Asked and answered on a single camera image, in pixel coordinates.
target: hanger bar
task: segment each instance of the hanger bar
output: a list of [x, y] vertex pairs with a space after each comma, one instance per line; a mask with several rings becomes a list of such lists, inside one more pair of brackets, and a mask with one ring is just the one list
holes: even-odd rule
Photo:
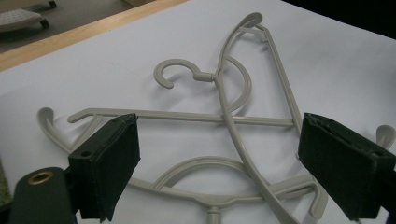
[[[198, 114], [198, 113], [182, 113], [182, 112], [166, 112], [152, 110], [132, 110], [132, 109], [107, 109], [107, 108], [87, 108], [71, 115], [67, 121], [75, 123], [88, 116], [104, 116], [116, 117], [125, 114], [136, 114], [141, 119], [170, 119], [185, 121], [201, 121], [223, 123], [224, 119], [221, 115], [214, 114]], [[279, 127], [293, 127], [294, 123], [291, 119], [270, 119], [257, 117], [239, 117], [233, 116], [237, 124], [254, 124]]]

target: carpet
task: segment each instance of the carpet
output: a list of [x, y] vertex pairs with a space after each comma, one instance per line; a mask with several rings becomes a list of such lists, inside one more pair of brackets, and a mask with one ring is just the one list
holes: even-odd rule
[[24, 8], [40, 13], [49, 22], [49, 28], [43, 29], [38, 23], [17, 31], [0, 33], [0, 53], [132, 8], [122, 0], [55, 0], [55, 3], [56, 8], [51, 8], [49, 4]]

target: wooden edge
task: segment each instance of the wooden edge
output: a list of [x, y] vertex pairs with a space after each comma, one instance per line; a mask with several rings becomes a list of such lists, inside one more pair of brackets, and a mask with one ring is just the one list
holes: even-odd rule
[[157, 0], [35, 43], [6, 51], [0, 54], [0, 72], [187, 1]]

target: hanger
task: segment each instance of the hanger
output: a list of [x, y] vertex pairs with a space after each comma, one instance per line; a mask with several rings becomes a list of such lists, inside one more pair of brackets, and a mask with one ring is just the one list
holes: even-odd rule
[[[44, 134], [51, 139], [60, 148], [67, 152], [72, 152], [78, 148], [91, 134], [96, 130], [100, 121], [104, 117], [116, 117], [123, 114], [136, 113], [141, 119], [171, 119], [171, 120], [189, 120], [200, 122], [224, 122], [227, 126], [229, 134], [233, 139], [233, 144], [242, 160], [241, 162], [225, 159], [221, 157], [202, 157], [184, 161], [165, 172], [154, 183], [132, 178], [130, 185], [133, 188], [141, 189], [147, 192], [161, 194], [168, 197], [179, 198], [194, 201], [208, 209], [207, 223], [219, 224], [221, 222], [220, 209], [231, 206], [235, 203], [251, 203], [265, 200], [278, 220], [283, 224], [298, 223], [291, 213], [282, 205], [279, 199], [288, 199], [300, 197], [306, 193], [314, 191], [316, 193], [314, 201], [310, 207], [312, 217], [321, 218], [327, 201], [328, 195], [323, 187], [316, 181], [312, 175], [297, 176], [276, 184], [270, 184], [258, 171], [254, 162], [248, 154], [243, 140], [236, 128], [236, 124], [254, 124], [254, 125], [270, 125], [281, 127], [295, 127], [298, 133], [301, 132], [302, 118], [299, 113], [297, 104], [293, 97], [290, 84], [286, 77], [283, 65], [277, 54], [274, 41], [265, 27], [260, 25], [262, 15], [260, 13], [252, 13], [242, 19], [231, 34], [228, 36], [219, 56], [218, 69], [215, 73], [203, 73], [199, 68], [186, 60], [171, 59], [159, 63], [154, 70], [154, 78], [165, 88], [173, 88], [174, 84], [163, 77], [163, 69], [173, 65], [181, 65], [192, 71], [193, 78], [198, 81], [214, 82], [219, 91], [219, 101], [221, 105], [222, 115], [196, 114], [196, 113], [179, 113], [165, 111], [148, 111], [148, 110], [130, 110], [130, 109], [108, 109], [108, 108], [88, 108], [77, 112], [68, 118], [69, 122], [77, 122], [86, 117], [92, 117], [85, 130], [77, 137], [75, 142], [70, 146], [64, 141], [62, 135], [53, 125], [53, 111], [50, 108], [42, 108], [37, 113], [38, 123]], [[286, 99], [290, 108], [292, 119], [270, 119], [256, 117], [237, 117], [232, 112], [241, 107], [249, 98], [251, 93], [251, 79], [247, 69], [235, 58], [229, 55], [233, 39], [238, 34], [250, 33], [257, 35], [263, 42], [269, 46], [274, 56], [276, 69], [285, 92]], [[225, 94], [223, 85], [223, 65], [226, 63], [233, 64], [242, 74], [244, 79], [244, 90], [239, 98], [233, 103], [229, 103]], [[259, 194], [252, 195], [207, 195], [188, 192], [181, 189], [173, 189], [172, 186], [182, 176], [187, 174], [192, 168], [202, 166], [224, 166], [239, 171], [243, 175], [251, 178], [259, 189]]]

